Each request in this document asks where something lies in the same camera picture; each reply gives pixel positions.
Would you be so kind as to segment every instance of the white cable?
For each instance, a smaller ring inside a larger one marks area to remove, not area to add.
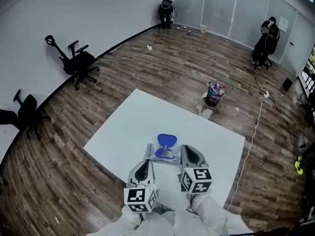
[[[262,101],[261,101],[261,99],[262,99],[262,98],[265,98],[265,97],[260,97],[260,98],[259,98],[259,101],[260,101],[260,109],[259,109],[259,115],[258,115],[258,118],[257,118],[257,125],[255,126],[255,132],[254,132],[254,134],[252,135],[252,142],[253,142],[253,138],[254,138],[254,136],[255,136],[255,134],[256,134],[256,129],[257,129],[257,126],[258,126],[258,121],[259,121],[259,117],[260,117],[260,113],[261,113],[261,107],[262,107]],[[237,185],[236,185],[236,189],[235,189],[235,191],[234,191],[234,193],[233,193],[233,196],[232,196],[232,199],[231,199],[231,203],[230,203],[230,205],[228,206],[228,208],[227,208],[226,210],[228,210],[228,209],[230,208],[230,206],[232,205],[232,201],[233,201],[234,195],[235,195],[235,193],[236,193],[236,191],[237,191],[238,184],[239,184],[239,182],[240,182],[240,180],[241,180],[241,176],[242,176],[243,170],[244,170],[244,168],[245,168],[246,159],[247,159],[248,156],[250,155],[250,149],[251,149],[251,147],[252,147],[252,143],[251,143],[250,147],[248,148],[248,153],[247,153],[247,156],[246,156],[246,158],[245,158],[245,160],[244,160],[243,168],[242,168],[240,177],[238,178]]]
[[[130,57],[122,58],[122,59],[133,58],[133,57],[136,57],[136,56],[139,56],[139,55],[148,53],[148,52],[150,52],[150,51],[151,51],[151,50],[148,50],[148,51],[146,51],[146,52],[144,52],[144,53],[136,54],[136,55],[133,55],[133,56],[130,56]],[[106,59],[106,60],[105,60],[105,59],[100,59],[100,60],[102,60],[102,61],[116,61],[116,60],[122,60],[122,59]]]

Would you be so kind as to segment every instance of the white box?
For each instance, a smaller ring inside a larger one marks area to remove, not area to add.
[[[213,180],[209,168],[185,168],[181,184],[189,194],[205,194]]]
[[[154,187],[124,189],[124,203],[133,213],[151,212],[157,199],[158,196]]]

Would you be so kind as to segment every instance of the chair armrest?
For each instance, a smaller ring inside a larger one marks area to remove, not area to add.
[[[72,44],[69,44],[68,45],[68,48],[71,48],[72,46],[74,46],[76,43],[78,43],[79,42],[79,40],[77,40],[77,41],[74,41]]]
[[[89,45],[85,45],[82,48],[80,48],[79,50],[76,50],[75,53],[80,53],[82,52],[84,49],[87,49],[89,47]]]

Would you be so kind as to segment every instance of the wooden floor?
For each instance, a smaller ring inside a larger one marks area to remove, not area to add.
[[[145,33],[104,59],[145,52],[157,34],[157,29]],[[1,213],[15,235],[81,236],[118,219],[124,183],[90,158],[83,146],[135,88],[194,113],[197,105],[204,105],[200,96],[206,82],[226,85],[211,121],[246,137],[236,177],[240,173],[263,95],[246,71],[252,70],[249,50],[195,30],[188,36],[173,27],[160,31],[153,51],[99,61],[98,66],[100,72],[93,74],[97,83],[84,80],[79,91],[68,84],[52,98],[45,107],[52,121],[39,128],[42,140],[34,133],[27,140],[23,134],[4,164],[8,186],[2,187]],[[308,141],[313,133],[303,120],[305,110],[299,108],[305,101],[299,82],[277,66],[254,73],[260,86],[273,93],[289,122],[293,143]],[[294,80],[289,92],[281,89],[286,77]],[[294,225],[302,214],[305,181],[293,166],[303,150],[290,145],[286,124],[271,98],[262,101],[257,133],[230,208],[255,231]]]

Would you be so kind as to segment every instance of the blue object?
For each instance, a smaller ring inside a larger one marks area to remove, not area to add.
[[[173,135],[159,134],[157,140],[161,147],[155,152],[155,156],[163,159],[174,159],[175,156],[172,154],[173,151],[169,148],[176,144],[177,137]]]

